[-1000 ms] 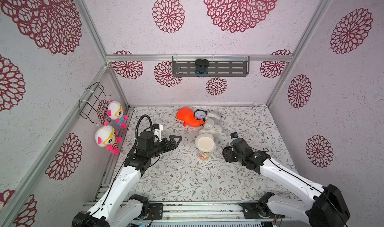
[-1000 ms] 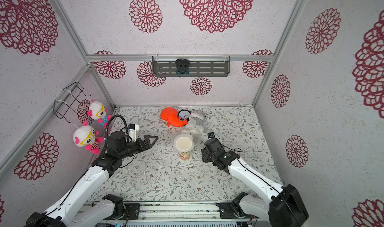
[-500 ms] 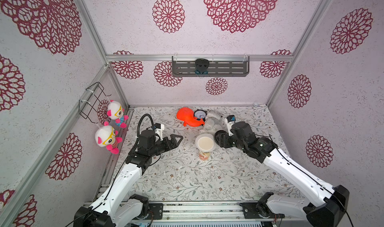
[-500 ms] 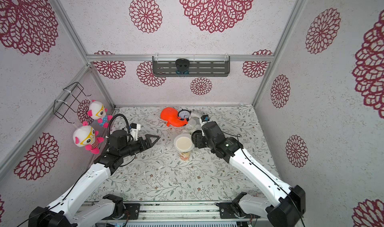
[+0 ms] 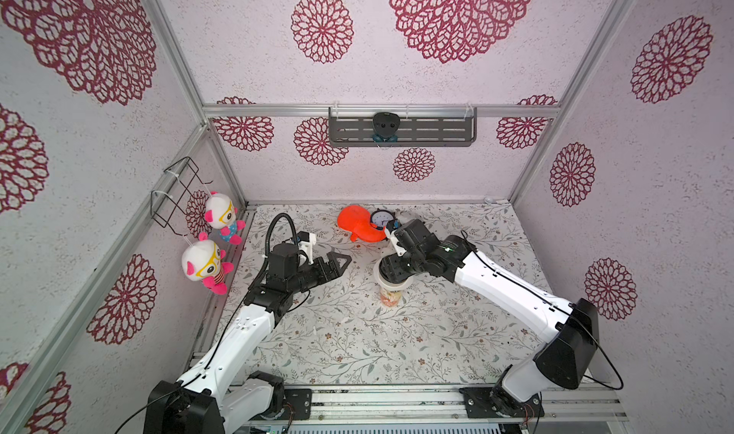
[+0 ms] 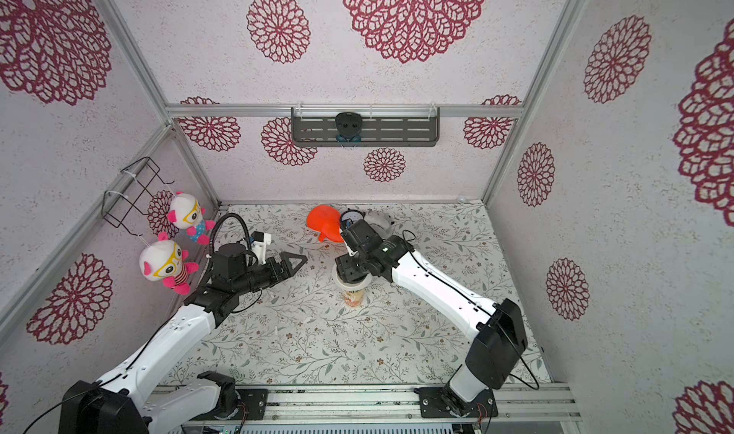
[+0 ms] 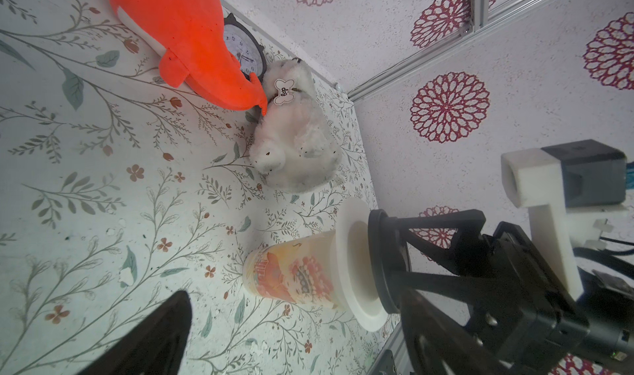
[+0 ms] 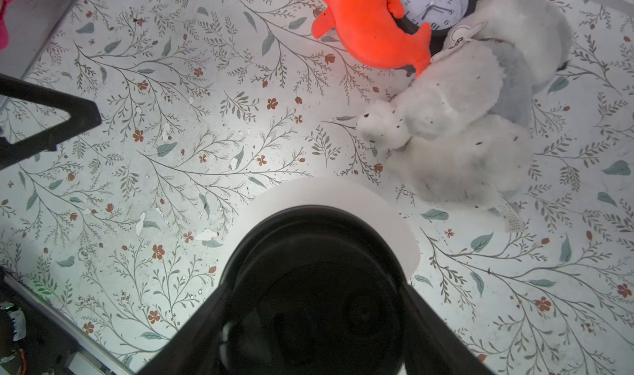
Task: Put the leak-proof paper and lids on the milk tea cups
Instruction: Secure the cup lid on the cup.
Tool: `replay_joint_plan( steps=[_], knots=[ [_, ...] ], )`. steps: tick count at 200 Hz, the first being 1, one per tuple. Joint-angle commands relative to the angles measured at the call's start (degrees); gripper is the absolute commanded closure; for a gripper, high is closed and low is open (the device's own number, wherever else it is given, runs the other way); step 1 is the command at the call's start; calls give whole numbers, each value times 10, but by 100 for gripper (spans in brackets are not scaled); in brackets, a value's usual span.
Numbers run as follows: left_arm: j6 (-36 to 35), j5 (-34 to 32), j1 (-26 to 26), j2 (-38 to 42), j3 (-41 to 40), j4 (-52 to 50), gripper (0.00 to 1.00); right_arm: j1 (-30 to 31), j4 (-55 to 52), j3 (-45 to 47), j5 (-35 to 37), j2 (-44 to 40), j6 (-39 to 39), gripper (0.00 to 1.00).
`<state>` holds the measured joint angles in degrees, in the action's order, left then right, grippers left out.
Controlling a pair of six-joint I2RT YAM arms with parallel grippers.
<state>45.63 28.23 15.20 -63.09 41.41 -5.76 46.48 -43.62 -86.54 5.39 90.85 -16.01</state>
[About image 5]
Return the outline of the black cup lid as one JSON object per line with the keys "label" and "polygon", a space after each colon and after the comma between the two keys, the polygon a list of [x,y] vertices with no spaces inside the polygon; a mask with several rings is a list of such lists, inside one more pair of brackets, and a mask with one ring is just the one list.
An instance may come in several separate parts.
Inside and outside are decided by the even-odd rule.
{"label": "black cup lid", "polygon": [[405,280],[413,271],[404,263],[401,256],[390,254],[380,260],[380,271],[388,281],[400,282]]}

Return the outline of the paper milk tea cup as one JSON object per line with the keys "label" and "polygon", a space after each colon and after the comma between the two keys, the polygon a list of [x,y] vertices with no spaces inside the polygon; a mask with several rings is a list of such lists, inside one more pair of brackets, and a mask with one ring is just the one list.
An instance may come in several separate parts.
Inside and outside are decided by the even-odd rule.
{"label": "paper milk tea cup", "polygon": [[386,307],[396,306],[403,297],[403,292],[413,283],[412,276],[399,283],[388,282],[379,273],[375,275],[375,279],[380,286],[380,302]]}

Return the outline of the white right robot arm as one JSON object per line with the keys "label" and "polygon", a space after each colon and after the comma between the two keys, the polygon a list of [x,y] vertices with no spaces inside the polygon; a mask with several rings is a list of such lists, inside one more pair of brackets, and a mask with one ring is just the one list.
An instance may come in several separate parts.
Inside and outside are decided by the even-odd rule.
{"label": "white right robot arm", "polygon": [[466,235],[439,239],[424,222],[393,220],[384,232],[395,252],[380,260],[378,274],[390,284],[427,273],[472,290],[519,319],[542,345],[504,371],[491,397],[506,407],[531,401],[542,391],[579,388],[598,350],[598,311],[545,292],[491,260]]}

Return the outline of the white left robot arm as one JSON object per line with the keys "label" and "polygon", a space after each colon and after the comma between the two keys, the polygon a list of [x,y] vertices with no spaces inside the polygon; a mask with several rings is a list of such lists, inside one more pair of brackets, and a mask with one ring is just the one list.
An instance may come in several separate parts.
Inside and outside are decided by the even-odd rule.
{"label": "white left robot arm", "polygon": [[274,417],[284,405],[283,380],[257,371],[229,388],[258,345],[292,309],[296,294],[334,281],[352,258],[328,252],[309,259],[300,244],[270,250],[237,315],[216,344],[176,382],[162,380],[145,407],[144,433],[234,433],[252,418]]}

